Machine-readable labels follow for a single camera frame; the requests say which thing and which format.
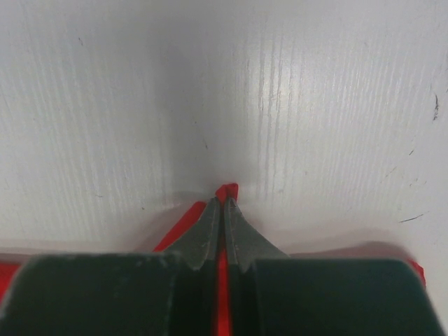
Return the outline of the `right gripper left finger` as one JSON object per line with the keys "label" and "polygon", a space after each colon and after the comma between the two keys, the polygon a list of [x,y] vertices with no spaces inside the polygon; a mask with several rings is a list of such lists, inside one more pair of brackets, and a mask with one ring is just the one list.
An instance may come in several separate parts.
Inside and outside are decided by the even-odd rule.
{"label": "right gripper left finger", "polygon": [[1,303],[2,335],[213,335],[221,205],[158,253],[38,255]]}

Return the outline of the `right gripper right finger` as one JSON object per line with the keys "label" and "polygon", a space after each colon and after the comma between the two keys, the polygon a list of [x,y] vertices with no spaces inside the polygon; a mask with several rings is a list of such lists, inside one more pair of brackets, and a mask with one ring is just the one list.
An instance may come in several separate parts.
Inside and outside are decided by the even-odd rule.
{"label": "right gripper right finger", "polygon": [[390,258],[293,258],[223,208],[233,335],[442,335],[421,277]]}

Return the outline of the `red t shirt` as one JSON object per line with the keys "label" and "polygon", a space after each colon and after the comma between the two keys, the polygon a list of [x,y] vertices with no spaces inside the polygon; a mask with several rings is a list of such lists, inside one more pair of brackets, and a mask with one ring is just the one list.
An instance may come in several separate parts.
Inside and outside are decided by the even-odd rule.
{"label": "red t shirt", "polygon": [[[213,335],[233,335],[232,329],[231,329],[231,324],[230,324],[228,260],[227,260],[227,252],[226,252],[225,233],[224,233],[224,227],[223,227],[223,208],[225,206],[225,202],[230,198],[235,200],[235,197],[233,195],[233,188],[227,187],[227,188],[223,189],[222,191],[218,192],[214,198],[220,202],[220,225],[219,225],[219,235],[218,235],[218,255],[217,255],[217,269],[216,269],[216,276],[217,276],[216,329],[215,329],[215,333]],[[198,216],[197,220],[195,221],[195,223],[199,220],[206,205],[207,205],[207,203],[201,204],[200,213],[199,213],[199,216]],[[180,238],[182,235],[184,235],[185,232],[188,231],[195,223],[193,223],[192,225],[187,225],[187,226],[182,227],[180,234],[176,234],[175,232],[170,232],[167,235],[167,238],[161,243],[161,245],[159,245],[156,248],[156,250],[153,253],[158,253],[158,252],[165,250],[169,245],[173,244],[178,238]],[[410,265],[414,268],[416,273],[421,277],[421,280],[423,282],[423,287],[425,289],[424,281],[422,279],[420,269],[414,263],[412,263],[410,261],[407,261],[407,262],[410,263]]]}

